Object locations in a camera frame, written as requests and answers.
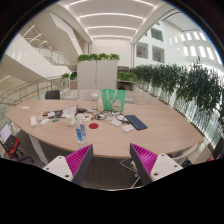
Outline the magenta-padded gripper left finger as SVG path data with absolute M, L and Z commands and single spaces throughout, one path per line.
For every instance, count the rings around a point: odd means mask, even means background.
M 44 167 L 44 170 L 76 185 L 81 185 L 92 156 L 93 145 L 90 144 L 72 152 L 66 157 L 57 156 Z

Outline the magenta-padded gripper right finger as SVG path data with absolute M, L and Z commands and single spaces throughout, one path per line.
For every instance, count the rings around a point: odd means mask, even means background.
M 131 143 L 130 155 L 137 167 L 138 175 L 143 185 L 161 179 L 182 169 L 168 155 L 155 154 L 148 149 Z

